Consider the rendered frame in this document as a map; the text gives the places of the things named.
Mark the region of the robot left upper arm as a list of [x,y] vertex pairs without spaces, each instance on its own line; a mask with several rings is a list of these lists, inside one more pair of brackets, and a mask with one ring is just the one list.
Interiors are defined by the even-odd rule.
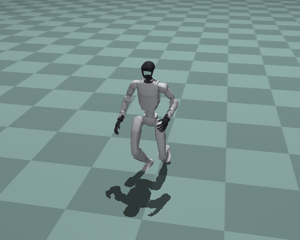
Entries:
[[176,97],[174,96],[174,94],[172,93],[172,91],[170,90],[169,86],[167,83],[164,82],[159,82],[158,83],[158,90],[161,93],[164,93],[166,95],[166,97],[168,99],[170,99],[169,104],[173,105],[174,104],[174,100],[176,99]]

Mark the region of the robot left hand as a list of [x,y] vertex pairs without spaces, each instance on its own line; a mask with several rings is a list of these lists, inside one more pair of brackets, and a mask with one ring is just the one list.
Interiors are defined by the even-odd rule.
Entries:
[[[157,128],[158,131],[163,132],[163,131],[166,130],[166,128],[167,128],[167,126],[168,126],[168,122],[170,121],[170,118],[168,117],[168,115],[169,115],[169,114],[166,114],[166,115],[164,116],[163,119],[158,120],[158,122],[162,121],[161,124],[159,124],[159,125],[156,126],[156,127],[161,126],[161,127]],[[160,129],[160,130],[159,130],[159,129]],[[161,131],[161,130],[162,130],[162,131]]]

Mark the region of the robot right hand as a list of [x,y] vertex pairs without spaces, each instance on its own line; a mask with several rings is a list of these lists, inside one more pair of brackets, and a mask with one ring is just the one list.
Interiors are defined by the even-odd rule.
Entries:
[[117,119],[118,121],[115,124],[114,132],[117,135],[119,134],[118,128],[120,129],[120,123],[123,121],[123,119],[124,119],[124,115],[121,115],[120,118]]

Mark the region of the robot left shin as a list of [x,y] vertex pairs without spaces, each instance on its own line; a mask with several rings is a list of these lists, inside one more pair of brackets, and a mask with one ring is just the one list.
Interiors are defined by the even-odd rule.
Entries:
[[168,160],[169,157],[169,148],[166,148],[166,158],[165,160],[162,160],[162,162],[166,162]]

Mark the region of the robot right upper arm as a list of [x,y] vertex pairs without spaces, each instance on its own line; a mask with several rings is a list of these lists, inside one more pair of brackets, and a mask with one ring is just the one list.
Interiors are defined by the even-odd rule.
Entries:
[[126,98],[125,98],[125,103],[131,103],[131,96],[133,95],[133,93],[135,92],[136,88],[137,88],[137,84],[138,84],[139,80],[133,80],[131,82],[131,84],[128,87],[128,90],[126,92]]

